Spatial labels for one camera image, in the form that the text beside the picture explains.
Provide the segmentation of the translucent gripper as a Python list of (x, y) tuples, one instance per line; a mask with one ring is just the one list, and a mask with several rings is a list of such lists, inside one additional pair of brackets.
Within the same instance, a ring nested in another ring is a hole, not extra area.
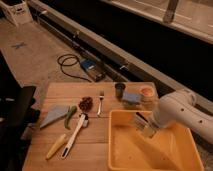
[(142, 120), (141, 121), (141, 133), (144, 137), (152, 138), (159, 127), (152, 120)]

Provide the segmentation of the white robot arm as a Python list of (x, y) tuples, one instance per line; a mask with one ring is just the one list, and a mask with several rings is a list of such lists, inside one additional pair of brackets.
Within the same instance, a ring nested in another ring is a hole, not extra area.
[(152, 138), (158, 130), (176, 121), (213, 144), (213, 116), (195, 108), (195, 103), (196, 95), (189, 89), (177, 90), (162, 96), (158, 106), (148, 116), (148, 123), (142, 129), (142, 134)]

